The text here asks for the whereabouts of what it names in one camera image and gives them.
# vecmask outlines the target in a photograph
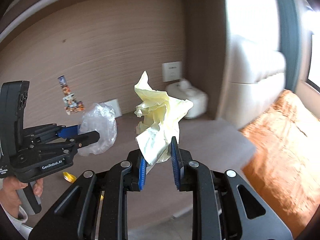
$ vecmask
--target window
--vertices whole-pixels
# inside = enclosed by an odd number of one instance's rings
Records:
[[[320,35],[312,35],[311,62],[307,83],[320,92]]]
[[[311,31],[311,60],[306,82],[320,92],[320,12],[308,9],[304,14],[304,26]]]

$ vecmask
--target plastic bag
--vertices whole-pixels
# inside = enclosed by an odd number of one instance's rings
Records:
[[[78,153],[88,156],[90,153],[100,154],[108,150],[117,137],[116,114],[113,107],[105,103],[94,103],[82,116],[82,123],[78,125],[78,134],[97,131],[100,139],[96,143],[79,148]]]

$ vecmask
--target window frame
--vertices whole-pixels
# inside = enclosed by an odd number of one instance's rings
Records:
[[[309,79],[309,73],[310,73],[310,68],[311,68],[311,60],[312,60],[312,35],[313,35],[313,33],[311,32],[310,33],[310,37],[311,37],[311,39],[310,39],[310,48],[311,48],[311,50],[310,50],[310,64],[309,64],[309,68],[308,68],[308,73],[307,73],[307,77],[306,77],[306,83],[308,84],[308,85],[310,85],[311,87],[313,87],[315,90],[317,90],[319,93],[320,93],[320,87],[319,86],[317,86],[315,83],[313,83],[310,79]]]

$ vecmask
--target wall socket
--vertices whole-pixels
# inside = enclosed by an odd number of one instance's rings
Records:
[[[182,62],[169,62],[162,64],[163,82],[178,80],[182,78]]]

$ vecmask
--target sticker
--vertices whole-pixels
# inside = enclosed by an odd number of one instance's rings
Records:
[[[64,98],[62,99],[66,107],[66,113],[68,115],[74,114],[84,110],[84,105],[82,101],[77,101],[74,93],[71,93],[71,90],[67,84],[66,78],[64,76],[58,77],[60,87],[64,94]]]

